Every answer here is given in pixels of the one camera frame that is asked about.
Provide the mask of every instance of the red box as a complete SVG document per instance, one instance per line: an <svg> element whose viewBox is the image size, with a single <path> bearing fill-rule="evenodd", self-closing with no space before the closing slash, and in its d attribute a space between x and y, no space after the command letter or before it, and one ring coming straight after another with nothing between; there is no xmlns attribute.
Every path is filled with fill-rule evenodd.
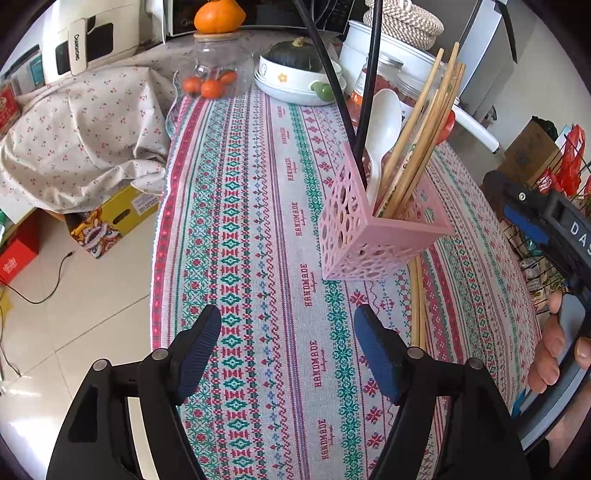
<svg viewBox="0 0 591 480"><path fill-rule="evenodd" d="M0 281L10 283L39 254L39 224L34 212L0 252Z"/></svg>
<svg viewBox="0 0 591 480"><path fill-rule="evenodd" d="M0 138L10 130L20 116L21 111L14 99L10 82L4 82L0 85Z"/></svg>

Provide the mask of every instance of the white floor tile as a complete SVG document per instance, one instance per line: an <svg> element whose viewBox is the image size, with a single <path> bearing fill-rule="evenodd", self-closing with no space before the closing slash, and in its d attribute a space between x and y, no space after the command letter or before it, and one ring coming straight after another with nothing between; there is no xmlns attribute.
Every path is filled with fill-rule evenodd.
<svg viewBox="0 0 591 480"><path fill-rule="evenodd" d="M40 300L43 297L40 268L41 258L37 257L10 283L11 287L31 300ZM9 298L12 309L3 312L2 346L9 362L23 374L54 353L47 310L45 304L32 305L9 289L4 296ZM17 379L3 356L0 362L5 383Z"/></svg>
<svg viewBox="0 0 591 480"><path fill-rule="evenodd" d="M46 477L71 401L55 355L4 387L0 397L0 432L35 480Z"/></svg>
<svg viewBox="0 0 591 480"><path fill-rule="evenodd" d="M95 360L126 364L150 352L150 299L145 298L58 350L57 358L74 396Z"/></svg>
<svg viewBox="0 0 591 480"><path fill-rule="evenodd" d="M40 257L45 294L55 286L61 259L74 251L46 303L55 350L150 293L154 225L152 215L97 260L69 237L65 224L44 218Z"/></svg>

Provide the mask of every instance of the woven rope basket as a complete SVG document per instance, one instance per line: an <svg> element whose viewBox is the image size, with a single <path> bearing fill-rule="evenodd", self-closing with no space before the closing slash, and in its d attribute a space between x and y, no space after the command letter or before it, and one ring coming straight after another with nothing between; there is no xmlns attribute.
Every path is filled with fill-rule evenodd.
<svg viewBox="0 0 591 480"><path fill-rule="evenodd" d="M363 23L372 26L374 0L365 0L369 10L363 15ZM410 0L384 0L382 31L420 50L428 50L443 33L443 24L424 8Z"/></svg>

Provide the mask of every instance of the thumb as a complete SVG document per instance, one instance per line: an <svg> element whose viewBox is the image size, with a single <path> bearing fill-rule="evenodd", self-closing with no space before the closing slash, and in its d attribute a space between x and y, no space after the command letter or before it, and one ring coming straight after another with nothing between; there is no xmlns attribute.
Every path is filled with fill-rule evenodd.
<svg viewBox="0 0 591 480"><path fill-rule="evenodd" d="M591 365L591 338L580 337L574 348L574 358L583 370Z"/></svg>

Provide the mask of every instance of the screw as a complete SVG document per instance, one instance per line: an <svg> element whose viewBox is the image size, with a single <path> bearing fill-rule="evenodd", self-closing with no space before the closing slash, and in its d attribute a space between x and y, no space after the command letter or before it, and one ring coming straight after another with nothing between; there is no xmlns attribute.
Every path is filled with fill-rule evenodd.
<svg viewBox="0 0 591 480"><path fill-rule="evenodd" d="M100 360L97 360L95 363L92 364L92 369L96 370L97 372L104 370L106 367L107 360L105 360L104 358L101 358Z"/></svg>
<svg viewBox="0 0 591 480"><path fill-rule="evenodd" d="M410 358L414 358L415 360L419 360L423 358L424 352L417 346L412 346L407 350L407 355Z"/></svg>
<svg viewBox="0 0 591 480"><path fill-rule="evenodd" d="M479 358L468 359L468 365L470 365L474 370L480 370L482 367L484 367L482 360Z"/></svg>
<svg viewBox="0 0 591 480"><path fill-rule="evenodd" d="M152 352L152 358L154 360L164 360L168 357L168 350L166 348L158 348Z"/></svg>

